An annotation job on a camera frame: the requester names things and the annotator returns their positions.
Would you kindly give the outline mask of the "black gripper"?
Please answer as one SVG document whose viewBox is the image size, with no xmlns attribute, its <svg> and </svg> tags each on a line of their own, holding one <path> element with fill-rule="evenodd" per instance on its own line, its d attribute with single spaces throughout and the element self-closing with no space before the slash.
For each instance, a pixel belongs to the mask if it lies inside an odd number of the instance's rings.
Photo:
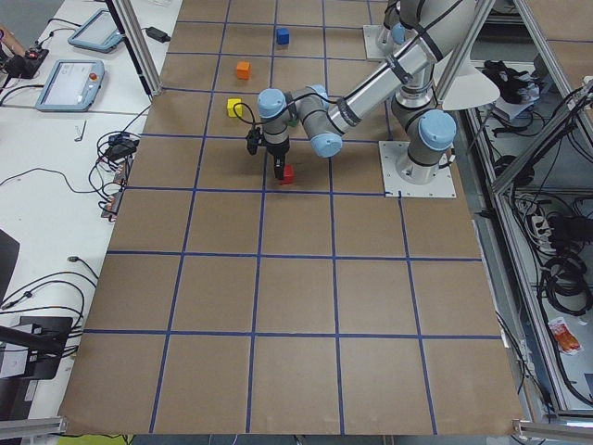
<svg viewBox="0 0 593 445">
<path fill-rule="evenodd" d="M 271 142 L 265 140 L 265 147 L 267 151 L 273 156 L 273 173 L 278 181 L 284 179 L 285 158 L 290 149 L 290 140 L 286 137 L 280 142 Z"/>
</svg>

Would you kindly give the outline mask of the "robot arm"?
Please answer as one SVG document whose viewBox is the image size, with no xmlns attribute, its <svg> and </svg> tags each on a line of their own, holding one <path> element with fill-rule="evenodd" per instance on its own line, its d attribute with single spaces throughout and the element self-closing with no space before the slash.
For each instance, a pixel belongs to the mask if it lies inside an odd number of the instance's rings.
<svg viewBox="0 0 593 445">
<path fill-rule="evenodd" d="M 288 124 L 302 124 L 314 151 L 322 158 L 337 154 L 342 136 L 360 124 L 380 103 L 410 88 L 414 77 L 433 67 L 467 34 L 475 10 L 473 1 L 403 1 L 400 16 L 411 38 L 365 80 L 332 102 L 320 85 L 295 92 L 268 88 L 259 93 L 259 132 L 248 149 L 263 146 L 273 156 L 274 175 L 282 181 L 289 150 Z"/>
<path fill-rule="evenodd" d="M 383 25 L 375 42 L 383 57 L 397 52 L 412 36 L 400 21 L 401 2 L 389 0 L 384 11 Z"/>
</svg>

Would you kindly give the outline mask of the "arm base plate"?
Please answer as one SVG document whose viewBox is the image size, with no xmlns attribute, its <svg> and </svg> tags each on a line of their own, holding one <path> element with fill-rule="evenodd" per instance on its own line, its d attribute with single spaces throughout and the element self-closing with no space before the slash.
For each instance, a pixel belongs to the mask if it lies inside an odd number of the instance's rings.
<svg viewBox="0 0 593 445">
<path fill-rule="evenodd" d="M 384 25 L 364 25 L 362 32 L 367 60 L 381 60 L 393 52 L 391 31 Z"/>
<path fill-rule="evenodd" d="M 407 141 L 380 141 L 380 161 L 386 197 L 456 198 L 446 154 L 434 166 L 415 164 Z"/>
</svg>

